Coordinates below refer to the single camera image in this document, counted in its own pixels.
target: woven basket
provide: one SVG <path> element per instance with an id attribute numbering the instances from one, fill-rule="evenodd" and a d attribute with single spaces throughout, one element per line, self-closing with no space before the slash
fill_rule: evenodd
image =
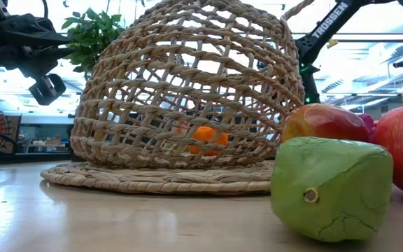
<path id="1" fill-rule="evenodd" d="M 256 70 L 258 61 L 266 67 Z M 263 161 L 304 100 L 298 64 L 284 19 L 236 0 L 162 1 L 101 54 L 71 145 L 92 163 L 129 168 Z M 217 133 L 196 140 L 200 126 Z M 215 143 L 221 132 L 227 146 Z M 218 154 L 204 156 L 209 150 Z"/>

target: round wicker mat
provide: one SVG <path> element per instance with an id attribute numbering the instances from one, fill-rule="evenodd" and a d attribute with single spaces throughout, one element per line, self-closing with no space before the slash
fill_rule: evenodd
<path id="1" fill-rule="evenodd" d="M 50 182 L 121 193 L 267 193 L 274 162 L 209 169 L 107 169 L 89 162 L 61 164 L 41 172 Z"/>

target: wooden table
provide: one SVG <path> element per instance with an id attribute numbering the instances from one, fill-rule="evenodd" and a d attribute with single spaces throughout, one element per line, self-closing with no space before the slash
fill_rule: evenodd
<path id="1" fill-rule="evenodd" d="M 167 197 L 42 181 L 53 163 L 0 166 L 0 251 L 403 252 L 403 192 L 367 242 L 321 244 L 288 230 L 269 197 Z"/>

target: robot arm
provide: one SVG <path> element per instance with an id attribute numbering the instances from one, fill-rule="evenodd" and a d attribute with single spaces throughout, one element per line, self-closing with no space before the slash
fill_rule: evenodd
<path id="1" fill-rule="evenodd" d="M 312 64 L 315 62 L 321 48 L 336 34 L 341 27 L 363 6 L 368 4 L 385 4 L 394 0 L 337 0 L 336 6 L 317 24 L 315 29 L 297 39 L 299 50 L 300 74 L 306 92 L 305 103 L 319 103 L 320 95 L 316 89 L 313 74 L 320 69 Z"/>
<path id="2" fill-rule="evenodd" d="M 38 104 L 49 105 L 66 87 L 59 76 L 47 73 L 58 65 L 58 59 L 73 52 L 70 48 L 58 48 L 71 40 L 55 32 L 46 17 L 9 15 L 6 4 L 7 1 L 0 0 L 0 67 L 19 68 L 24 77 L 36 80 L 29 90 Z"/>

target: orange fruit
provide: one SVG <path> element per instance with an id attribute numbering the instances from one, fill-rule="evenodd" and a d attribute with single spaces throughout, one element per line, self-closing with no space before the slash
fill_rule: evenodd
<path id="1" fill-rule="evenodd" d="M 217 132 L 217 130 L 215 130 L 211 127 L 200 126 L 192 138 L 196 139 L 198 141 L 209 142 L 209 140 L 211 140 L 214 137 L 214 134 L 216 132 Z M 223 145 L 223 146 L 227 146 L 228 145 L 228 134 L 221 133 L 220 136 L 217 138 L 217 140 L 215 140 L 215 143 Z M 188 149 L 192 154 L 198 154 L 200 152 L 199 148 L 196 146 L 188 146 Z M 213 156 L 213 155 L 218 155 L 218 154 L 219 154 L 218 150 L 208 150 L 205 152 L 204 155 Z"/>

